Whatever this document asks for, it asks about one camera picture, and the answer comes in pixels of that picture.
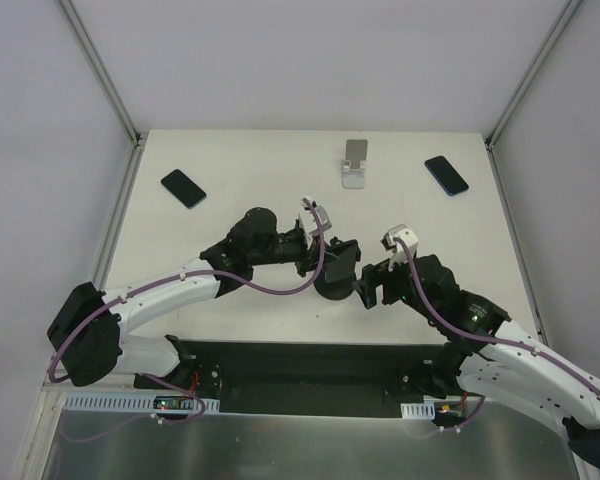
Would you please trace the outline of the black round base phone stand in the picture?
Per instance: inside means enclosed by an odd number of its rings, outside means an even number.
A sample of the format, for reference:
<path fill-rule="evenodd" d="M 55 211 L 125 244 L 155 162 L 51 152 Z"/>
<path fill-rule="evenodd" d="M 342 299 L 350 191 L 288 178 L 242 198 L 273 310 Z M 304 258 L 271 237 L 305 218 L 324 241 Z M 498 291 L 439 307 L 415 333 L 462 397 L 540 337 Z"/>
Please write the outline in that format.
<path fill-rule="evenodd" d="M 354 282 L 357 279 L 356 268 L 355 274 L 349 279 L 345 279 L 335 283 L 327 283 L 324 278 L 324 266 L 325 264 L 323 264 L 323 267 L 321 268 L 317 279 L 313 283 L 313 287 L 316 290 L 316 292 L 323 298 L 332 301 L 339 301 L 348 298 L 354 291 Z"/>

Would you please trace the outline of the blue edged black phone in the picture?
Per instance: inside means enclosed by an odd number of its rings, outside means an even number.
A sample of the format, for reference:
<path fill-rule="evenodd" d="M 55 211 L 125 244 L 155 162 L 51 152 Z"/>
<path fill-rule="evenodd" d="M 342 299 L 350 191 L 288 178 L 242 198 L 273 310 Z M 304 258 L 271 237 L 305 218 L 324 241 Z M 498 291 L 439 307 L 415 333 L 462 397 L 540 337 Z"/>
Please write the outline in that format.
<path fill-rule="evenodd" d="M 446 157 L 428 159 L 424 166 L 448 196 L 456 196 L 469 190 L 468 183 Z"/>

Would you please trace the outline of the teal edged black phone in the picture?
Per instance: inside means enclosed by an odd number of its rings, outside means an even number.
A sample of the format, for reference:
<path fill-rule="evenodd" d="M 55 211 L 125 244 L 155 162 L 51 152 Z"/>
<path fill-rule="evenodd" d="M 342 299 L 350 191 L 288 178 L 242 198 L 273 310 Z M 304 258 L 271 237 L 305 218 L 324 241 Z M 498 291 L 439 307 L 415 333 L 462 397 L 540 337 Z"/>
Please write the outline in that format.
<path fill-rule="evenodd" d="M 206 192 L 180 169 L 172 170 L 160 183 L 187 209 L 196 207 L 207 198 Z"/>

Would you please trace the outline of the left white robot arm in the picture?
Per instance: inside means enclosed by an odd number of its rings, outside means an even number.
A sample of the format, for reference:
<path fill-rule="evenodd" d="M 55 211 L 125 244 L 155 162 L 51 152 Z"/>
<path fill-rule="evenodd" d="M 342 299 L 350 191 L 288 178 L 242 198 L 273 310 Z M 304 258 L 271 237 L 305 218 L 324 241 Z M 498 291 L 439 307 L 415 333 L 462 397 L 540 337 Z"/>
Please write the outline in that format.
<path fill-rule="evenodd" d="M 135 330 L 187 305 L 215 300 L 241 287 L 278 295 L 254 282 L 257 266 L 294 264 L 304 283 L 284 290 L 298 294 L 312 286 L 327 260 L 325 233 L 331 227 L 323 206 L 305 198 L 294 227 L 280 233 L 275 214 L 250 209 L 224 239 L 168 274 L 136 285 L 99 290 L 76 286 L 47 330 L 54 355 L 51 383 L 94 384 L 111 373 L 159 378 L 168 388 L 184 387 L 191 365 L 174 337 L 138 337 Z"/>

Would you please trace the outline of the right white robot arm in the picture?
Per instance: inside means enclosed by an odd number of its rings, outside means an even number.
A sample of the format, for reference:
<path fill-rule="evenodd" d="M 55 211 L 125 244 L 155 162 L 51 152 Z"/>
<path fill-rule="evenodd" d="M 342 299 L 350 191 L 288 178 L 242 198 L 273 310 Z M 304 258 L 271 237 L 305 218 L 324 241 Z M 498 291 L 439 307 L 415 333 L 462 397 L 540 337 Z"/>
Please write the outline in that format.
<path fill-rule="evenodd" d="M 354 289 L 366 308 L 402 302 L 445 337 L 430 364 L 407 373 L 422 394 L 489 397 L 545 425 L 600 469 L 600 379 L 537 341 L 495 303 L 462 289 L 437 256 L 367 265 Z"/>

